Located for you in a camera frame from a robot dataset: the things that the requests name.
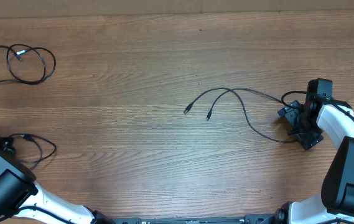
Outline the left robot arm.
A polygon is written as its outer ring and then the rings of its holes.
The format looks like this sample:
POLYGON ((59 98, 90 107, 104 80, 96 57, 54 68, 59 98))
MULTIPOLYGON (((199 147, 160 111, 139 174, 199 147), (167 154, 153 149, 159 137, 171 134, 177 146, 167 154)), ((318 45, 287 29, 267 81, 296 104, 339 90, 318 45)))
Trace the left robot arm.
POLYGON ((12 137, 0 137, 0 222, 12 217, 42 223, 112 223, 96 210, 69 203, 43 189, 14 155, 12 137))

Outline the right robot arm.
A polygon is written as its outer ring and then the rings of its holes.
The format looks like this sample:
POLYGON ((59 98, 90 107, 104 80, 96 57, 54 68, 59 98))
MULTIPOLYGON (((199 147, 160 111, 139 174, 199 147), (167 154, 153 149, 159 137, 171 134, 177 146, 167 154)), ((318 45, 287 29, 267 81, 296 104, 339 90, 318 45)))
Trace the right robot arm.
POLYGON ((330 80, 311 80, 303 92, 305 103, 293 101, 278 112, 303 149, 311 149, 327 134, 337 152, 320 193, 285 203, 272 223, 354 223, 354 112, 347 102, 334 99, 332 90, 330 80))

